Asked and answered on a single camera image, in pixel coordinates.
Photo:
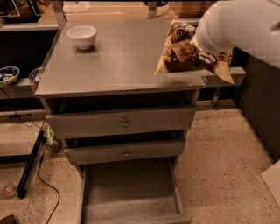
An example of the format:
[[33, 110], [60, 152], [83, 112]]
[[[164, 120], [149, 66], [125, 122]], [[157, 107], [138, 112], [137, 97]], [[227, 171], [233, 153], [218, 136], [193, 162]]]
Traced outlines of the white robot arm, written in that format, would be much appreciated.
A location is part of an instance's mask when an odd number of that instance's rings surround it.
[[199, 21], [198, 45], [207, 53], [235, 47], [280, 68], [280, 0], [223, 0]]

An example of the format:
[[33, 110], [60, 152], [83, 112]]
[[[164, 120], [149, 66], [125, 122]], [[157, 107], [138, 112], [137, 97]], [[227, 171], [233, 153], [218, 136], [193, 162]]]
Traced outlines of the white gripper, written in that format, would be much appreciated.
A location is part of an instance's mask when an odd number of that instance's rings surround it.
[[219, 14], [221, 7], [212, 5], [199, 21], [196, 29], [196, 41], [207, 53], [224, 53], [233, 48], [232, 44], [221, 32], [219, 25]]

